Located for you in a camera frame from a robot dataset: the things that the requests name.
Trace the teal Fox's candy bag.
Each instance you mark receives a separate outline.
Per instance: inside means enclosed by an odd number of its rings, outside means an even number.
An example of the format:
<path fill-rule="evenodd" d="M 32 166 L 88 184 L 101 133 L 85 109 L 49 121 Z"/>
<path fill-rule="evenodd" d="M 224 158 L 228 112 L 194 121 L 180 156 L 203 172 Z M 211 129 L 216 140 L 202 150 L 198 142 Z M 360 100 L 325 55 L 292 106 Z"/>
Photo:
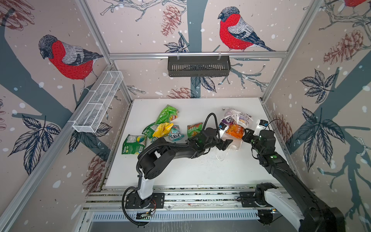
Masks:
<path fill-rule="evenodd" d="M 173 125 L 168 137 L 171 142 L 175 142 L 183 139 L 184 135 L 180 132 L 180 127 L 178 125 Z"/>

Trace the orange chips packet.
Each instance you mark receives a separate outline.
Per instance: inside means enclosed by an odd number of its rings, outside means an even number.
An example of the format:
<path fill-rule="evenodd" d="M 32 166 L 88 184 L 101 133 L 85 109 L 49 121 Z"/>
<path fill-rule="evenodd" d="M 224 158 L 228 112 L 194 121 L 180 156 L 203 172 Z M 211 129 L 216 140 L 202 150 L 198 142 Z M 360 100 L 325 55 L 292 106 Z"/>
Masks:
<path fill-rule="evenodd" d="M 229 126 L 226 133 L 234 138 L 242 139 L 244 135 L 244 127 L 238 124 L 232 124 Z"/>

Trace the green Fox's candy bag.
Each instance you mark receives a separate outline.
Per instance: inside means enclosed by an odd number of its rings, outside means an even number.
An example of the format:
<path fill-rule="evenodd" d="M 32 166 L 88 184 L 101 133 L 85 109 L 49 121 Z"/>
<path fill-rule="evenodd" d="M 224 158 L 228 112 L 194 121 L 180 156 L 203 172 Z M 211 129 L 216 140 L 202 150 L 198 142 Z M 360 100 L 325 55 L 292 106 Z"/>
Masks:
<path fill-rule="evenodd" d="M 121 154 L 140 154 L 146 147 L 145 135 L 128 135 L 123 143 Z"/>

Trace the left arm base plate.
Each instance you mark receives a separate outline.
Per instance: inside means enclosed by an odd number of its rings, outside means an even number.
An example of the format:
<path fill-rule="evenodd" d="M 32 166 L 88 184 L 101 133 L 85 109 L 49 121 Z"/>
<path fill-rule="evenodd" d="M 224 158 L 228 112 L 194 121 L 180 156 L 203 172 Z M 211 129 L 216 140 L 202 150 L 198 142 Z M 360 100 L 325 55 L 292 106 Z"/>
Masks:
<path fill-rule="evenodd" d="M 162 209 L 164 207 L 164 193 L 153 193 L 146 199 L 141 199 L 134 191 L 129 193 L 123 200 L 125 209 Z"/>

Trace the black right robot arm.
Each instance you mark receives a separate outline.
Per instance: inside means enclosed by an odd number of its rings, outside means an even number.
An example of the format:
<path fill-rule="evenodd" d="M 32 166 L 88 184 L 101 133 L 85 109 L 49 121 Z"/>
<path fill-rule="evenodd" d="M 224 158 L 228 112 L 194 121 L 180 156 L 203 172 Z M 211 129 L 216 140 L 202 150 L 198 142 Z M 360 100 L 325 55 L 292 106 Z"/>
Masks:
<path fill-rule="evenodd" d="M 319 199 L 291 170 L 287 162 L 275 151 L 272 130 L 261 130 L 255 135 L 245 129 L 243 141 L 257 152 L 257 160 L 288 192 L 284 197 L 272 183 L 256 186 L 255 202 L 271 205 L 285 217 L 298 232 L 344 232 L 345 217 L 336 207 L 328 206 Z"/>

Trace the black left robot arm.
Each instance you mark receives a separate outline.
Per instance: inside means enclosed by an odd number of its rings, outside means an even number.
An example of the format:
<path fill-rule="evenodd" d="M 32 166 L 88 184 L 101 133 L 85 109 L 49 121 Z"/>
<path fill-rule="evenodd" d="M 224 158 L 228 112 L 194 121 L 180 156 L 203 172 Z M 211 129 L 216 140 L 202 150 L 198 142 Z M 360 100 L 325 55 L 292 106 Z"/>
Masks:
<path fill-rule="evenodd" d="M 185 143 L 171 143 L 164 138 L 157 139 L 138 156 L 136 171 L 138 186 L 134 192 L 134 203 L 129 206 L 147 208 L 153 200 L 154 179 L 158 177 L 173 159 L 195 159 L 206 155 L 211 148 L 225 151 L 233 142 L 222 140 L 219 129 L 206 128 L 186 140 Z"/>

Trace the green orange snack packet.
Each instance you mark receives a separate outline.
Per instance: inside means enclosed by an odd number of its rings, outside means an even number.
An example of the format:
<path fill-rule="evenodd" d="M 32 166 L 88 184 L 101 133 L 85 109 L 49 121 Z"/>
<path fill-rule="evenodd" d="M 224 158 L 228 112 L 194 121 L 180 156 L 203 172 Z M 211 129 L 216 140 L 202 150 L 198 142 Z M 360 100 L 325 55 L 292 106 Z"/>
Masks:
<path fill-rule="evenodd" d="M 156 124 L 155 122 L 151 123 L 150 125 L 145 127 L 145 129 L 142 131 L 142 135 L 145 135 L 148 139 L 152 139 L 157 127 L 158 124 Z"/>

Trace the yellow corn chips packet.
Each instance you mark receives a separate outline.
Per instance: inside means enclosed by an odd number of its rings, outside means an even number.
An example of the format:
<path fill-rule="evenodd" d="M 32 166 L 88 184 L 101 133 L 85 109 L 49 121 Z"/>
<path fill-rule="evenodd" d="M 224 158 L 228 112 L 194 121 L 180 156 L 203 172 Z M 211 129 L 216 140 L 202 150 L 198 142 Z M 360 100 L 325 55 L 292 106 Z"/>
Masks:
<path fill-rule="evenodd" d="M 161 138 L 161 137 L 168 135 L 173 126 L 174 126 L 173 123 L 168 123 L 168 122 L 159 124 L 153 133 L 153 137 Z"/>

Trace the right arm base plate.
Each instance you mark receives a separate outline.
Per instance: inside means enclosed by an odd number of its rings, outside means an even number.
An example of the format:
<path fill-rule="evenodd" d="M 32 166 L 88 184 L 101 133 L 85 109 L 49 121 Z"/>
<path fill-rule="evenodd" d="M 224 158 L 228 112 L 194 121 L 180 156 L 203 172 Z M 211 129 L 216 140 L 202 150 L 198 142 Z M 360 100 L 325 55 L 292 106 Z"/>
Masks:
<path fill-rule="evenodd" d="M 255 196 L 255 192 L 240 192 L 240 196 L 236 198 L 238 202 L 241 203 L 242 208 L 253 208 L 253 207 L 260 207 L 260 208 L 273 208 L 272 205 L 266 202 L 259 202 Z"/>

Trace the white patterned paper bag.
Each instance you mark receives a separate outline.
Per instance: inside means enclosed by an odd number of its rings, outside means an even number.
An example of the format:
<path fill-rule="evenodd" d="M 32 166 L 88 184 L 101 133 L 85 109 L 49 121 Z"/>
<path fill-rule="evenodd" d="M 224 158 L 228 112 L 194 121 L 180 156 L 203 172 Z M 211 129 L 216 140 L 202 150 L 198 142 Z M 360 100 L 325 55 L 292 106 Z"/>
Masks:
<path fill-rule="evenodd" d="M 219 161 L 223 161 L 229 153 L 237 152 L 243 141 L 244 130 L 246 128 L 251 129 L 253 124 L 253 117 L 243 111 L 235 108 L 223 108 L 224 116 L 220 121 L 220 135 L 223 141 L 232 140 L 227 146 L 227 149 L 223 154 L 216 154 L 216 158 Z"/>

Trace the purple Fox's candy bag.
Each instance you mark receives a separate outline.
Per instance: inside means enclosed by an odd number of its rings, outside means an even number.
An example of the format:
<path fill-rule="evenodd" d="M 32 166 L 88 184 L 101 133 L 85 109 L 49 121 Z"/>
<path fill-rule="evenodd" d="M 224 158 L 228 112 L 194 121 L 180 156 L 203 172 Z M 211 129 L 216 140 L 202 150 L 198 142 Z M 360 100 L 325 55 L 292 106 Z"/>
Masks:
<path fill-rule="evenodd" d="M 225 130 L 232 124 L 234 124 L 234 119 L 231 116 L 224 117 L 219 124 L 219 129 Z"/>

